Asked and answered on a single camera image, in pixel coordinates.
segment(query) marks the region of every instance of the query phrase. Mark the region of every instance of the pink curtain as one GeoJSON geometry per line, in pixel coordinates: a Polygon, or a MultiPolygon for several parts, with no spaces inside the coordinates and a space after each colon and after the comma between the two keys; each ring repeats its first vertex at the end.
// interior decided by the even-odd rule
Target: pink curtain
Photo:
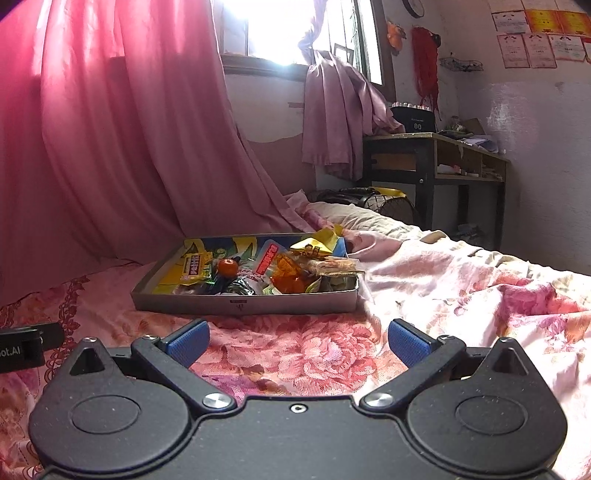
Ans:
{"type": "Polygon", "coordinates": [[[209,0],[25,0],[0,45],[0,305],[184,236],[309,230],[239,135],[209,0]]]}
{"type": "Polygon", "coordinates": [[[382,94],[359,71],[331,52],[313,50],[327,0],[314,0],[315,16],[298,46],[311,66],[304,93],[303,161],[326,173],[359,180],[363,136],[404,133],[382,94]]]}

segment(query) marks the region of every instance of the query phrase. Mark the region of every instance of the orange plush toy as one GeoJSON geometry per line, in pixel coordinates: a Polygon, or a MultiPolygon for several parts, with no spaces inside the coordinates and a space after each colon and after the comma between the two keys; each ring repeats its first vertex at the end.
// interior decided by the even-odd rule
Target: orange plush toy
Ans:
{"type": "Polygon", "coordinates": [[[394,56],[402,51],[402,39],[406,40],[406,32],[400,25],[394,25],[392,22],[387,21],[388,26],[388,42],[392,47],[394,56]]]}

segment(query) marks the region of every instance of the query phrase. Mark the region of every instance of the window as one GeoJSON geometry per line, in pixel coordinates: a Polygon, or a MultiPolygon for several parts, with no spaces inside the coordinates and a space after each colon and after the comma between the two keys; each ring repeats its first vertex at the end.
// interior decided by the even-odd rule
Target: window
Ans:
{"type": "MultiPolygon", "coordinates": [[[[310,28],[312,0],[212,0],[227,73],[304,79],[297,44],[310,28]]],[[[381,0],[328,0],[316,50],[329,50],[395,100],[394,72],[381,0]]]]}

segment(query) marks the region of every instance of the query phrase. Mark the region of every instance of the bed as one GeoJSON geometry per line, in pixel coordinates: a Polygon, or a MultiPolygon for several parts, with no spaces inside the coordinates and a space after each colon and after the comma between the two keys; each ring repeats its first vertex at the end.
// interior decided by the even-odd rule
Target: bed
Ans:
{"type": "MultiPolygon", "coordinates": [[[[357,311],[324,316],[207,317],[211,343],[191,370],[242,401],[250,394],[363,396],[405,370],[389,351],[395,317],[431,336],[491,346],[517,338],[560,401],[569,433],[555,465],[567,480],[591,473],[591,278],[532,265],[453,242],[442,232],[354,206],[289,203],[313,227],[343,225],[352,256],[367,273],[357,311]]],[[[0,328],[59,321],[66,342],[43,367],[0,375],[0,478],[41,471],[28,439],[28,415],[77,342],[107,346],[152,333],[165,336],[186,318],[135,311],[129,292],[151,265],[127,264],[74,278],[0,309],[0,328]]]]}

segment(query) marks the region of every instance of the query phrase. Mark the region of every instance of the wooden desk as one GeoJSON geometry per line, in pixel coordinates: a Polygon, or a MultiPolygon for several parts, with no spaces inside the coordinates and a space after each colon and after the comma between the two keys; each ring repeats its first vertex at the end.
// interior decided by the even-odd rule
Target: wooden desk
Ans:
{"type": "Polygon", "coordinates": [[[505,181],[509,161],[465,143],[434,133],[398,134],[365,137],[363,177],[360,186],[374,181],[415,185],[415,206],[424,230],[433,229],[435,185],[457,185],[457,223],[467,223],[469,186],[496,186],[496,215],[493,245],[501,246],[505,214],[505,181]],[[479,177],[437,173],[438,165],[458,165],[479,177]],[[494,170],[500,179],[483,177],[483,168],[494,170]]]}

